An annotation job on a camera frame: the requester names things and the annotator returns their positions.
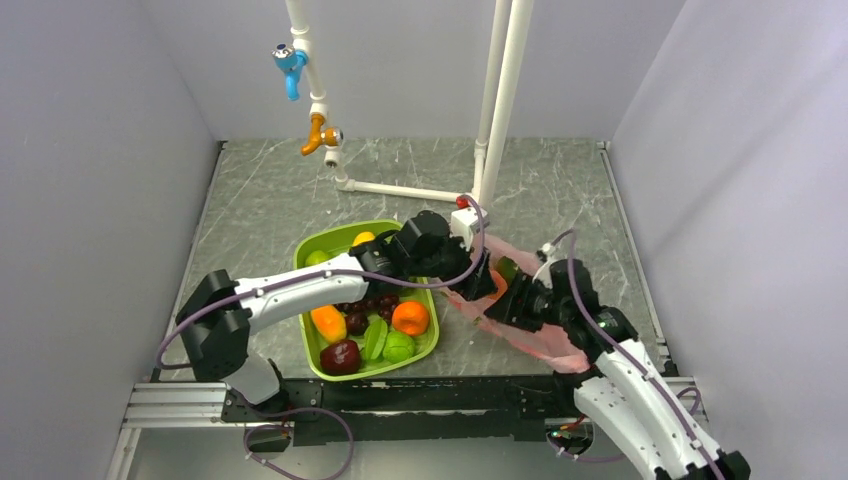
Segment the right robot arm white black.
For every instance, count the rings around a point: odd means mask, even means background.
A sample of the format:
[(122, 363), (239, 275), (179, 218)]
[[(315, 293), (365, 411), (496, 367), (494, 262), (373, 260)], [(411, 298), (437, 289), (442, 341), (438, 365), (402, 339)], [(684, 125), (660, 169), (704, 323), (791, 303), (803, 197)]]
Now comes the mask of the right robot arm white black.
[(551, 401), (564, 415), (588, 416), (645, 479), (747, 479), (751, 467), (725, 451), (695, 420), (650, 361), (624, 313), (599, 302), (579, 260), (557, 260), (545, 284), (499, 260), (495, 302), (485, 314), (521, 333), (566, 335), (588, 362), (558, 367)]

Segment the fake peach orange pink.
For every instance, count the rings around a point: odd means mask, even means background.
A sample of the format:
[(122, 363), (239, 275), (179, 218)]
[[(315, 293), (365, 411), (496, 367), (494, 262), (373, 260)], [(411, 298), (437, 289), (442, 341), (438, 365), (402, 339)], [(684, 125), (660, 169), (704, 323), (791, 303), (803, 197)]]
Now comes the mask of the fake peach orange pink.
[(507, 292), (509, 286), (503, 276), (496, 270), (490, 269), (489, 273), (492, 277), (496, 290), (488, 295), (488, 298), (497, 301), (504, 293)]

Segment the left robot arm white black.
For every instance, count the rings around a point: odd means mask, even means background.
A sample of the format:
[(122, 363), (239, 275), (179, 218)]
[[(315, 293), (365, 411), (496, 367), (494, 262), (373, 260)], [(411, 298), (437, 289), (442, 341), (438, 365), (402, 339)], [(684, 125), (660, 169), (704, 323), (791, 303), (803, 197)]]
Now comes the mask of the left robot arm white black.
[(223, 382), (264, 420), (279, 417), (287, 392), (276, 365), (253, 353), (264, 328), (315, 308), (353, 303), (403, 288), (449, 288), (466, 300), (495, 292), (484, 247), (486, 211), (466, 207), (449, 218), (419, 212), (399, 229), (317, 265), (275, 276), (206, 275), (177, 316), (186, 368), (200, 382)]

